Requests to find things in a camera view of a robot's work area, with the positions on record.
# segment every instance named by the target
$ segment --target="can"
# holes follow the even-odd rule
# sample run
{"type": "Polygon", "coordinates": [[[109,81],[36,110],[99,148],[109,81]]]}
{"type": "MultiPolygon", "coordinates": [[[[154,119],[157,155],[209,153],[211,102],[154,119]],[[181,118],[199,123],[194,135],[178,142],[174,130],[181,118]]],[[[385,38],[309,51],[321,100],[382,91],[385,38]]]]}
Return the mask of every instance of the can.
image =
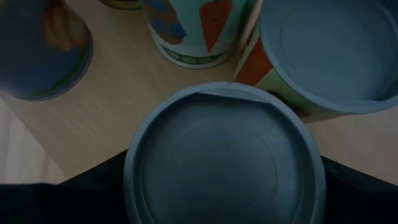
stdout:
{"type": "Polygon", "coordinates": [[[382,1],[264,1],[234,80],[306,122],[398,103],[398,29],[382,1]]]}
{"type": "Polygon", "coordinates": [[[160,52],[187,68],[225,62],[238,39],[252,0],[143,0],[149,29],[160,52]]]}
{"type": "Polygon", "coordinates": [[[276,97],[240,83],[163,101],[134,134],[123,176],[130,223],[315,224],[325,208],[308,129],[276,97]]]}
{"type": "Polygon", "coordinates": [[[18,98],[55,97],[88,68],[90,32],[64,0],[1,0],[0,29],[0,88],[18,98]]]}
{"type": "Polygon", "coordinates": [[[141,9],[139,0],[100,0],[102,3],[116,9],[138,10],[141,9]]]}

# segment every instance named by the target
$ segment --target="table surface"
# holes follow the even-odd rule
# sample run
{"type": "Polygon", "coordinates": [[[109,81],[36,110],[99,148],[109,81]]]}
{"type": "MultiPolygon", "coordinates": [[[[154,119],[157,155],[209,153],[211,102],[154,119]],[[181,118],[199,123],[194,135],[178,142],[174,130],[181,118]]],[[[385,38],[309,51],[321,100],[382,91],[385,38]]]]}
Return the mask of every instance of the table surface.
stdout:
{"type": "MultiPolygon", "coordinates": [[[[69,0],[93,34],[94,54],[83,79],[46,101],[1,94],[69,177],[125,150],[145,115],[171,94],[199,83],[231,80],[233,60],[190,70],[156,49],[142,11],[112,9],[97,0],[69,0]]],[[[398,184],[398,108],[309,124],[320,153],[398,184]]]]}

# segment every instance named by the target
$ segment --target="dark fabric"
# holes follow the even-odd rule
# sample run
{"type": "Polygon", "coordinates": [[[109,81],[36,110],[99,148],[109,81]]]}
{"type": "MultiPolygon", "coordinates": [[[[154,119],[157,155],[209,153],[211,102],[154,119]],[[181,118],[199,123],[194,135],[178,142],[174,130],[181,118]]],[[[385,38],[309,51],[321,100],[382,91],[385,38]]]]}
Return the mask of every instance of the dark fabric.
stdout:
{"type": "MultiPolygon", "coordinates": [[[[126,152],[60,185],[0,185],[0,223],[128,223],[126,152]]],[[[327,158],[324,223],[398,223],[398,188],[327,158]]]]}

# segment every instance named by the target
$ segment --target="round lid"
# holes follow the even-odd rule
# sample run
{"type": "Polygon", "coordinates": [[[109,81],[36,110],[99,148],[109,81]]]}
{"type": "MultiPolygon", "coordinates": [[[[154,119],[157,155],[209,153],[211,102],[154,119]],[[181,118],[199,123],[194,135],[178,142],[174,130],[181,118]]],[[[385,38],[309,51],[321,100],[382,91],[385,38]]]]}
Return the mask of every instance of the round lid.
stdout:
{"type": "Polygon", "coordinates": [[[298,117],[238,83],[183,90],[143,121],[124,168],[135,223],[315,223],[325,176],[298,117]]]}
{"type": "Polygon", "coordinates": [[[259,24],[272,65],[309,100],[344,113],[397,104],[397,24],[382,1],[264,1],[259,24]]]}

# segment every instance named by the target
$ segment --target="carrot illustration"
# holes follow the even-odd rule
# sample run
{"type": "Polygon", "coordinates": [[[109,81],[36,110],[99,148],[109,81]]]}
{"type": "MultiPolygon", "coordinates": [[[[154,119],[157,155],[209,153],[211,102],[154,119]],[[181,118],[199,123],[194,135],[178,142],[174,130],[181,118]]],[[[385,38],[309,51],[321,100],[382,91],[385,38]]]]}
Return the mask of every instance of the carrot illustration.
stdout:
{"type": "Polygon", "coordinates": [[[68,51],[83,47],[87,41],[85,23],[66,5],[64,0],[49,0],[43,18],[44,41],[51,47],[68,51]]]}
{"type": "Polygon", "coordinates": [[[213,0],[199,9],[207,50],[211,52],[232,11],[232,0],[213,0]]]}
{"type": "Polygon", "coordinates": [[[271,69],[272,65],[262,47],[261,38],[258,38],[235,81],[255,86],[271,69]]]}

